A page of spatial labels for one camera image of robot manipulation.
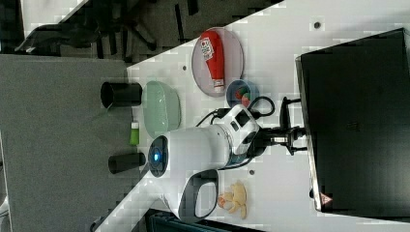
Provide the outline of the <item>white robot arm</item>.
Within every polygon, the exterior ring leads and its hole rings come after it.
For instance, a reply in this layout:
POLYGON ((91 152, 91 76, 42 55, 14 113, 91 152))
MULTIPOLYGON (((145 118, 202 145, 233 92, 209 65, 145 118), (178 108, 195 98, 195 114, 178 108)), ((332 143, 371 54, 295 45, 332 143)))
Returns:
POLYGON ((132 232, 158 199, 181 221, 198 222, 217 206, 221 170, 245 164, 268 146, 294 153, 293 142, 305 134, 300 127, 263 129, 241 104, 219 124, 168 131, 151 143, 149 171, 94 231, 132 232))

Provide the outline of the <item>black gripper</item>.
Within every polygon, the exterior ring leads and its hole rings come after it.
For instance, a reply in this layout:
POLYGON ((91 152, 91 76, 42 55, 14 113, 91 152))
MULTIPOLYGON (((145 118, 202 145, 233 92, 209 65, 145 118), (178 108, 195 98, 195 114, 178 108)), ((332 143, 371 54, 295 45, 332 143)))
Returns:
POLYGON ((294 127, 292 129, 261 128, 249 145, 248 157, 256 158, 261 156, 267 147, 280 145, 285 147, 289 154, 293 156, 299 151, 293 145, 294 137, 302 137, 306 134, 305 128, 294 127))

